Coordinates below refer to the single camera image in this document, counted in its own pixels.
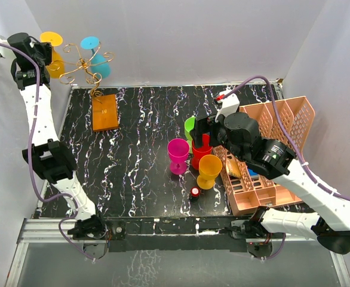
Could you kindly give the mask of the orange wine glass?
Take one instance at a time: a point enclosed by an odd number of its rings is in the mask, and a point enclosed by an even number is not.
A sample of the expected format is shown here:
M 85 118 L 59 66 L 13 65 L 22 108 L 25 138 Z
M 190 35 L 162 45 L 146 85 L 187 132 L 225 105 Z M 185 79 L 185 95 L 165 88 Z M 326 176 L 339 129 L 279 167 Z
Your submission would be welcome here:
M 215 179 L 220 174 L 222 162 L 219 157 L 209 154 L 203 156 L 199 161 L 199 176 L 197 184 L 200 189 L 209 190 L 213 188 Z
M 52 31 L 46 31 L 40 34 L 41 42 L 49 42 L 52 46 L 51 64 L 47 66 L 47 70 L 51 78 L 60 78 L 65 73 L 65 64 L 63 58 L 56 52 L 55 48 L 63 44 L 63 38 L 60 34 Z

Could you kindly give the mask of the green wine glass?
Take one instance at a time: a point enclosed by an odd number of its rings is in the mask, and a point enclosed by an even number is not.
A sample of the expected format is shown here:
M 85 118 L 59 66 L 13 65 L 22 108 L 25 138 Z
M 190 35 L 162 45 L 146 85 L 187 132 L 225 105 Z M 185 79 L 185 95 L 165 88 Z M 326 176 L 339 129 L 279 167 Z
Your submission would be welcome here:
M 189 153 L 192 154 L 192 137 L 190 131 L 194 128 L 195 117 L 189 117 L 184 123 L 186 141 L 189 145 Z

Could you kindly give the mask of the red wine glass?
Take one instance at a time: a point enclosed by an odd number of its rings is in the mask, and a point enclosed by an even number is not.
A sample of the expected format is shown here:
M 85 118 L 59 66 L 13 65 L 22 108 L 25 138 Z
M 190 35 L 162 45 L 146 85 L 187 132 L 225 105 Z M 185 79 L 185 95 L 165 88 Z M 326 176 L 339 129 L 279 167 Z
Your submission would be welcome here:
M 199 170 L 199 161 L 205 155 L 209 155 L 212 153 L 213 147 L 210 146 L 210 136 L 208 134 L 202 135 L 202 147 L 196 148 L 195 141 L 192 140 L 192 160 L 191 165 L 195 170 Z

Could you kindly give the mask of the magenta wine glass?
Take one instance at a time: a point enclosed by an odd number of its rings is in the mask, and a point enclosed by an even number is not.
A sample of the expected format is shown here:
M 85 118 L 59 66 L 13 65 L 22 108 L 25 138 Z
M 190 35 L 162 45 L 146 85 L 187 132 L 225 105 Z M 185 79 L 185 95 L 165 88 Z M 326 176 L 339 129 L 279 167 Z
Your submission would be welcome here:
M 186 161 L 189 157 L 189 144 L 181 138 L 172 139 L 167 145 L 170 159 L 170 171 L 175 175 L 186 172 L 188 165 Z

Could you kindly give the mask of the teal wine glass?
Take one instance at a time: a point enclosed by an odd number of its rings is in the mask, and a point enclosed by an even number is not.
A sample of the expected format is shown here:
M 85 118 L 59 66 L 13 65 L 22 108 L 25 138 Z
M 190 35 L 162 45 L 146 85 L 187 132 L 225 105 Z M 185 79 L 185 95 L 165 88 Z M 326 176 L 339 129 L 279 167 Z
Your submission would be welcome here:
M 92 53 L 90 59 L 90 69 L 93 74 L 99 74 L 101 79 L 107 78 L 111 75 L 112 70 L 109 63 L 113 60 L 114 55 L 111 52 L 102 53 L 101 42 L 95 36 L 88 36 L 84 38 L 80 46 L 84 50 L 90 50 Z

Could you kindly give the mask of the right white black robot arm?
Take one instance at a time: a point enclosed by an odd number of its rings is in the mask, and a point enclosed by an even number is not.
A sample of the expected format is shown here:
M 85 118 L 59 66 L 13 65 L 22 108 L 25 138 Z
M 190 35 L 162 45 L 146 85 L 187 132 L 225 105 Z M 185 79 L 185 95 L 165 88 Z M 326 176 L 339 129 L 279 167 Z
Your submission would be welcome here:
M 211 146 L 224 147 L 249 169 L 288 189 L 313 210 L 296 213 L 258 207 L 247 223 L 255 236 L 289 233 L 315 239 L 337 254 L 350 252 L 350 200 L 311 179 L 294 150 L 279 140 L 262 137 L 258 122 L 244 112 L 197 118 L 190 132 L 196 147 L 202 146 L 204 134 L 210 136 Z

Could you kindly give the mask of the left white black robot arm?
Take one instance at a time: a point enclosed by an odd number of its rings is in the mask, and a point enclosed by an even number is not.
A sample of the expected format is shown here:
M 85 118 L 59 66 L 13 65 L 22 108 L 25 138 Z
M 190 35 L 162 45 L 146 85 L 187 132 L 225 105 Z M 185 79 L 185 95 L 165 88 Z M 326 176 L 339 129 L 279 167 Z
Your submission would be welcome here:
M 15 59 L 11 73 L 24 100 L 29 123 L 28 146 L 22 156 L 32 176 L 46 180 L 69 204 L 76 220 L 68 231 L 74 239 L 102 239 L 107 223 L 97 206 L 88 198 L 76 176 L 76 160 L 59 141 L 51 112 L 50 42 L 40 42 L 26 32 L 8 37 Z

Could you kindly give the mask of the orange wooden rack base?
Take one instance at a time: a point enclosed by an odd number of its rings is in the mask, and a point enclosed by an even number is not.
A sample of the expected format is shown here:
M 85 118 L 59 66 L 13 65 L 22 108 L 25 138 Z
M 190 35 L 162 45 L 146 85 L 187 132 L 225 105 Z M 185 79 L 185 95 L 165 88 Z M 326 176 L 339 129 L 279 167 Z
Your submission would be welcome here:
M 109 94 L 92 99 L 92 128 L 103 132 L 119 128 L 116 95 Z

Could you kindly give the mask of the yellow book in organizer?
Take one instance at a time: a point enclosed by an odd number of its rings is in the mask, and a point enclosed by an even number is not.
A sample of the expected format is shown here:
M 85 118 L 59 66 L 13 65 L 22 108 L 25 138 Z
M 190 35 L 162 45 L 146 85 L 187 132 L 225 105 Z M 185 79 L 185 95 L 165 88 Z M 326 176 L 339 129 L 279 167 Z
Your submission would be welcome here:
M 226 159 L 225 166 L 226 166 L 226 172 L 228 176 L 241 179 L 241 172 L 234 158 L 228 157 Z

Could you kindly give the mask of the red black push button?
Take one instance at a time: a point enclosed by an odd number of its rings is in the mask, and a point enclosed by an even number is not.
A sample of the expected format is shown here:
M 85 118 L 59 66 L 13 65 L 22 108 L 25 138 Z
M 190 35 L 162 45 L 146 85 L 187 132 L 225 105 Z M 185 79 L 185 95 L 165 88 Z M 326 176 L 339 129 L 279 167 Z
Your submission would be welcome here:
M 193 187 L 189 193 L 189 201 L 196 202 L 200 197 L 200 189 L 198 187 Z

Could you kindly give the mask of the blue white box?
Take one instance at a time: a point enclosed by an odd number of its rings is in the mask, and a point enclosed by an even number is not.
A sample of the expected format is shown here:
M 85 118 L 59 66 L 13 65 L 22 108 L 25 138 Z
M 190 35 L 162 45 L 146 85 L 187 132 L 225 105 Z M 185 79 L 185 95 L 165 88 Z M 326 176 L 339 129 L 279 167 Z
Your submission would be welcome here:
M 250 177 L 257 177 L 258 176 L 258 174 L 256 172 L 252 171 L 251 169 L 248 169 L 248 173 L 249 173 Z

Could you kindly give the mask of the pink plastic file organizer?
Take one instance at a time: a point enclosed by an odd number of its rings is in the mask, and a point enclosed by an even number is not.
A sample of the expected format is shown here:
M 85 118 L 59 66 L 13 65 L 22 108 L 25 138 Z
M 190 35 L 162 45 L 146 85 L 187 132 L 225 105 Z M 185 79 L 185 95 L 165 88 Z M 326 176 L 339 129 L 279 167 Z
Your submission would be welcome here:
M 283 126 L 298 149 L 303 150 L 315 117 L 313 107 L 305 96 L 278 100 L 276 101 L 276 107 Z M 242 106 L 240 111 L 257 120 L 262 136 L 278 139 L 288 145 L 289 148 L 292 147 L 279 127 L 270 102 Z M 235 161 L 240 169 L 241 179 L 228 176 L 225 163 L 228 157 L 233 158 L 233 156 L 222 146 L 215 147 L 213 152 L 223 163 L 220 176 L 233 215 L 240 216 L 253 213 L 260 205 L 275 208 L 302 202 L 297 195 L 287 188 L 275 184 L 263 176 L 250 177 L 247 166 L 237 159 Z

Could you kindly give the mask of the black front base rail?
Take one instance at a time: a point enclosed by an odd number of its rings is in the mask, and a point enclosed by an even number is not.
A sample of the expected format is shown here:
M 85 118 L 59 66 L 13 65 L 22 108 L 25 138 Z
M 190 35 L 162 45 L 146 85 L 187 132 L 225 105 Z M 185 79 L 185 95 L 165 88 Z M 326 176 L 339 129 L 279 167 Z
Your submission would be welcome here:
M 109 252 L 228 250 L 246 252 L 270 241 L 248 216 L 120 217 L 106 219 Z

